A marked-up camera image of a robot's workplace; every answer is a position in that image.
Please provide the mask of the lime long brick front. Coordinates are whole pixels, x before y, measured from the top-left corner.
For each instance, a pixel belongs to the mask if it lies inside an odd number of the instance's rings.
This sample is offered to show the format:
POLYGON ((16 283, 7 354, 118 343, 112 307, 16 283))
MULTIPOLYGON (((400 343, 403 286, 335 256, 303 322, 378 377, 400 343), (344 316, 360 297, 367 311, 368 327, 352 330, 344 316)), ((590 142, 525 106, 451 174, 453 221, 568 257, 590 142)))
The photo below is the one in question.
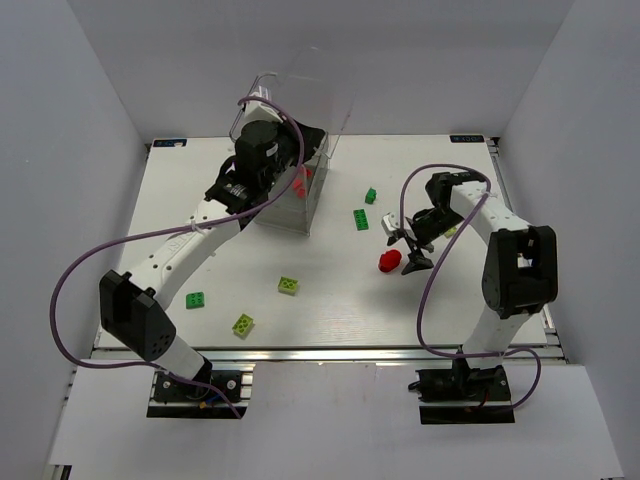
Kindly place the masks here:
POLYGON ((247 314, 241 314, 232 326, 232 333, 240 339, 246 339, 253 327, 253 318, 247 314))

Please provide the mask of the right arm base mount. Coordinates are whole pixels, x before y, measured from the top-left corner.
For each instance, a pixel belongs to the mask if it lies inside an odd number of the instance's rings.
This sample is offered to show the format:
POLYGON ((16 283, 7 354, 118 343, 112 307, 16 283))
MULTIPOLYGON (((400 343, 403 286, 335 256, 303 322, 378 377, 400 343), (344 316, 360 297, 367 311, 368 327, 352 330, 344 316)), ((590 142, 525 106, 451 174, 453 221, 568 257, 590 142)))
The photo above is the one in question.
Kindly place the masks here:
POLYGON ((418 396, 422 425, 513 424, 515 415, 511 390, 502 366, 474 372, 462 380, 462 373, 449 369, 416 371, 407 387, 418 396))

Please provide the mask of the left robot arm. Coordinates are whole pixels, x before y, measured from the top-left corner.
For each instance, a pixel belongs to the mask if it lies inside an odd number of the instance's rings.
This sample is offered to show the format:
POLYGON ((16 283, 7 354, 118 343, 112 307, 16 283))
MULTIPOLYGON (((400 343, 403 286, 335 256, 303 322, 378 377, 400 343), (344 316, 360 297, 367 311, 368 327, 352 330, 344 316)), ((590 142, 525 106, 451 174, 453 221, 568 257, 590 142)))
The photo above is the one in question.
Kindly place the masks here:
POLYGON ((129 270, 102 277, 103 329, 144 361, 189 381, 209 382, 210 361, 178 336, 166 310, 200 265, 246 228, 281 176, 313 158, 325 136, 301 123, 256 120, 243 126, 188 230, 169 236, 129 270))

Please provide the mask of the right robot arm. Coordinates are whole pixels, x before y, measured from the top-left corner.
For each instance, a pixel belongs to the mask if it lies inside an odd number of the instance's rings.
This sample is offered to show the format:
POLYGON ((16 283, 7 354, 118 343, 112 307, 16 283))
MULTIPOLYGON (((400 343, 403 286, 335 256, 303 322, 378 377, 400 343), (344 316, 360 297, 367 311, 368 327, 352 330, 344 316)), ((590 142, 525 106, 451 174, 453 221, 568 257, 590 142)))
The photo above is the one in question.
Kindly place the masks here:
POLYGON ((413 217, 388 213, 381 225, 390 244, 403 240, 409 248, 405 274, 429 271, 428 288, 444 264, 424 254, 435 239, 449 229, 459 238, 471 228, 483 240, 485 307, 472 334, 450 357, 479 376, 499 367, 521 327, 557 298, 557 237, 551 227, 534 226, 512 212, 492 194, 486 175, 452 164, 435 169, 425 186, 431 208, 413 217))

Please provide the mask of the red rounded brick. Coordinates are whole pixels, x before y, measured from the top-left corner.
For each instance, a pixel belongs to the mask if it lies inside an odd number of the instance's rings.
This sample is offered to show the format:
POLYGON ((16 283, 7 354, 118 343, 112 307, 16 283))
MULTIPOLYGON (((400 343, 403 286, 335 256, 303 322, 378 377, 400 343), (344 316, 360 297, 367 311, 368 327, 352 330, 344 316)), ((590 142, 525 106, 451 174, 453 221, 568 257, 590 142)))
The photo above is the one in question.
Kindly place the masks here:
POLYGON ((402 253, 397 249, 391 249, 383 253, 379 257, 378 269, 382 273, 390 273, 400 266, 402 262, 402 253))

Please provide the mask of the clear plastic drawer cover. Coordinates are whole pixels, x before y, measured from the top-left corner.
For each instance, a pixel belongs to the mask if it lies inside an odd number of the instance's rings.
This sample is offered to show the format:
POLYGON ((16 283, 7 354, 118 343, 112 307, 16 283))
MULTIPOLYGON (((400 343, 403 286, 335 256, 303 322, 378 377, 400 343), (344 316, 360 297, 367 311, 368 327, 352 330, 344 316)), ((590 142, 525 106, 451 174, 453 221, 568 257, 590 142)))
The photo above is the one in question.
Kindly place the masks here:
POLYGON ((281 69, 259 73, 245 95, 261 97, 298 122, 322 129, 324 138, 310 163, 328 167, 355 105, 353 68, 336 54, 306 47, 281 69))

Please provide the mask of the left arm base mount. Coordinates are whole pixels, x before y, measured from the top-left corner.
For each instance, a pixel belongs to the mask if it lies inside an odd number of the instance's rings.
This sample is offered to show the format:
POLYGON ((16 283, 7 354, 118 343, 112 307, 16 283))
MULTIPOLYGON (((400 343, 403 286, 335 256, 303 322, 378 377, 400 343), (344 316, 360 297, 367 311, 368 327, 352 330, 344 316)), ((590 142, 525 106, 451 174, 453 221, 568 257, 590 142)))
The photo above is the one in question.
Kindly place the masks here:
MULTIPOLYGON (((249 370, 213 370, 210 383, 224 394, 243 417, 251 397, 253 374, 249 370)), ((162 419, 237 419, 217 391, 177 382, 162 371, 154 375, 146 416, 162 419)))

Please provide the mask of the red sloped brick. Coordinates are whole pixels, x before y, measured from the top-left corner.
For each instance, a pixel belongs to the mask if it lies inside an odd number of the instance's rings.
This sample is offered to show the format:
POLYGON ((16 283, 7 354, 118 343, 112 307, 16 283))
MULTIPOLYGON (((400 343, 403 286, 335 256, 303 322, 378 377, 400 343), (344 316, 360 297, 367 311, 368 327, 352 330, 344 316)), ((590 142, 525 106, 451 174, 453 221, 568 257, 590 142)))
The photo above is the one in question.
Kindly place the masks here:
POLYGON ((301 182, 297 182, 293 185, 293 190, 296 193, 298 198, 306 197, 306 188, 305 185, 301 182))

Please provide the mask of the lime rounded brick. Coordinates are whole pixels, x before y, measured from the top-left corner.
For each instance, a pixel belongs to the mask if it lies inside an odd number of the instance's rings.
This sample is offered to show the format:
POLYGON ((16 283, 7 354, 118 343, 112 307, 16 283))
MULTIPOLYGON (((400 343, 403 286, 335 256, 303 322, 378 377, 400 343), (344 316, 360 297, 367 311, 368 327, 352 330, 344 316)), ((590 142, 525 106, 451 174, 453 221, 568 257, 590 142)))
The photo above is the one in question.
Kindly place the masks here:
POLYGON ((278 282, 278 292, 287 294, 287 295, 295 295, 298 291, 299 282, 296 279, 289 277, 281 277, 278 282))

